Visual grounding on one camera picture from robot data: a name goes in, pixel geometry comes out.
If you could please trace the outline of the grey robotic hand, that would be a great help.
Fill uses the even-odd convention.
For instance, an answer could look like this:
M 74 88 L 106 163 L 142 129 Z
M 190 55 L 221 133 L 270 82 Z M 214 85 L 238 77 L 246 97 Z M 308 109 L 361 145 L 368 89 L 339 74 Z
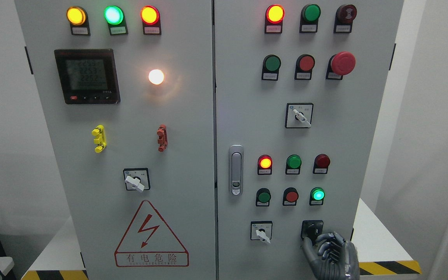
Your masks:
M 337 232 L 321 234 L 314 243 L 305 237 L 302 250 L 317 280 L 359 280 L 356 247 Z

